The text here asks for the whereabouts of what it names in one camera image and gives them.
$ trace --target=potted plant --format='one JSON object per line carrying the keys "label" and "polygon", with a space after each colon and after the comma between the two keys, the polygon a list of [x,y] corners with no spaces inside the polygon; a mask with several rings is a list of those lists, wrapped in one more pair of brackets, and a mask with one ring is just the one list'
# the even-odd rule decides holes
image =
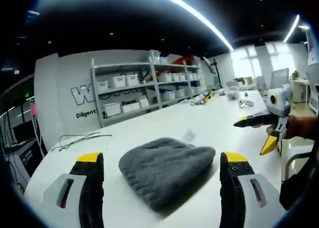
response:
{"label": "potted plant", "polygon": [[238,78],[235,78],[234,80],[239,83],[239,86],[245,85],[245,79],[243,77],[238,77]]}
{"label": "potted plant", "polygon": [[293,77],[293,80],[298,79],[298,77],[299,77],[299,72],[294,71],[293,74],[292,74],[292,77]]}

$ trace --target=white shelf unit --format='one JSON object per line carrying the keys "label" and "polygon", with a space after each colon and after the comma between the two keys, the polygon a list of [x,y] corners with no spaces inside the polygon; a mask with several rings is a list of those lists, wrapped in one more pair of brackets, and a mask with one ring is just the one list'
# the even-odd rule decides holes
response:
{"label": "white shelf unit", "polygon": [[[200,80],[194,79],[189,80],[189,72],[198,72],[201,70],[201,61],[199,58],[194,57],[194,60],[196,62],[196,66],[194,65],[186,65],[185,62],[183,62],[183,65],[179,64],[157,64],[153,63],[154,58],[153,54],[149,53],[148,59],[149,62],[132,62],[132,63],[118,63],[118,64],[105,64],[105,65],[96,65],[95,60],[92,58],[92,68],[91,68],[91,79],[92,79],[92,85],[93,85],[93,93],[94,93],[94,100],[96,105],[96,110],[99,118],[99,123],[101,127],[105,127],[108,124],[112,122],[116,122],[117,120],[125,119],[126,117],[131,117],[139,113],[143,112],[151,112],[157,109],[162,109],[163,106],[172,105],[174,103],[177,103],[183,99],[192,98],[194,96],[197,96],[199,94],[186,94],[184,97],[176,98],[173,100],[168,101],[162,101],[161,95],[160,95],[160,87],[164,85],[174,86],[175,88],[179,88],[180,86],[186,87],[188,89],[191,88],[191,83],[197,83],[197,85],[200,83]],[[143,79],[143,71],[148,71],[151,75],[153,80],[147,83],[142,83]],[[158,82],[158,79],[154,79],[156,77],[156,74],[158,71],[174,71],[174,72],[184,72],[186,75],[185,81],[171,81],[171,82]],[[138,78],[140,80],[140,84],[136,86],[131,87],[120,87],[120,88],[113,88],[109,89],[108,91],[105,91],[101,94],[98,93],[97,90],[97,82],[99,81],[99,76],[106,76],[111,75],[114,73],[125,73],[125,72],[138,72]],[[102,111],[102,101],[101,96],[103,95],[112,95],[114,93],[122,93],[124,91],[128,90],[134,90],[134,89],[141,89],[141,93],[143,95],[147,94],[147,88],[148,87],[154,87],[155,93],[156,93],[156,100],[157,104],[151,104],[149,101],[148,107],[143,107],[139,110],[134,110],[128,113],[121,113],[118,115],[114,115],[108,118],[103,118],[103,111]]]}

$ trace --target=white wall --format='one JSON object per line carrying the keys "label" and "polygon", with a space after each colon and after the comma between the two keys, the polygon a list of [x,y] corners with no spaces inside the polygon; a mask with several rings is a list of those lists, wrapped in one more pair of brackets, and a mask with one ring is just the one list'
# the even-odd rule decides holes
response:
{"label": "white wall", "polygon": [[[97,114],[77,118],[76,114],[96,109],[91,84],[91,59],[95,65],[141,62],[148,51],[102,50],[78,53],[64,57],[53,54],[36,62],[34,98],[43,141],[48,150],[63,134],[83,134],[100,128]],[[168,62],[179,58],[169,55]],[[120,100],[138,97],[141,93],[121,94]],[[75,97],[84,101],[77,103]],[[111,97],[106,103],[114,102]]]}
{"label": "white wall", "polygon": [[[306,77],[306,68],[308,64],[308,54],[303,44],[290,44],[288,43],[291,54],[293,55],[295,67],[300,72],[301,77]],[[257,51],[257,58],[259,60],[262,75],[265,77],[266,84],[270,86],[271,72],[273,67],[270,60],[270,55],[266,46],[255,47]],[[230,53],[222,54],[214,57],[217,62],[218,71],[220,74],[220,80],[223,87],[226,87],[226,82],[235,79],[235,73],[233,69],[233,61]],[[207,86],[214,86],[214,75],[210,73],[207,66],[203,65],[203,72],[206,79]]]}

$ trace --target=black ceiling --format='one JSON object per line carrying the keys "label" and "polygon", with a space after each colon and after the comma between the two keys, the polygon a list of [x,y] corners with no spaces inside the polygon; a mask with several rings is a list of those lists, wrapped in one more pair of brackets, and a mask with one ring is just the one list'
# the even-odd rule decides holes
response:
{"label": "black ceiling", "polygon": [[[283,40],[296,11],[282,0],[183,0],[206,17],[234,47]],[[101,49],[156,49],[165,53],[214,56],[228,51],[195,16],[168,0],[37,0],[38,16],[16,32],[0,73],[0,93],[34,72],[38,58]],[[296,31],[289,42],[305,41]]]}

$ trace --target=white table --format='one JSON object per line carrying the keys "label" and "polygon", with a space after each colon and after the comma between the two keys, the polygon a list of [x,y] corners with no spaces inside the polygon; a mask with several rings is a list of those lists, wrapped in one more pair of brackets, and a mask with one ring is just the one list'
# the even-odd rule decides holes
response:
{"label": "white table", "polygon": [[[219,227],[221,217],[219,161],[223,151],[238,152],[248,158],[255,173],[262,173],[279,191],[280,157],[276,152],[259,155],[267,134],[266,127],[237,128],[233,123],[250,112],[265,109],[258,91],[248,91],[255,107],[239,109],[237,101],[213,97],[205,105],[176,104],[125,122],[100,129],[101,137],[49,152],[34,172],[25,197],[32,206],[43,201],[43,191],[60,174],[69,173],[82,154],[102,152],[104,156],[103,221],[105,227]],[[192,131],[196,146],[211,146],[216,156],[210,178],[188,201],[169,214],[153,212],[136,196],[123,178],[119,159],[128,150],[160,137],[183,139]]]}

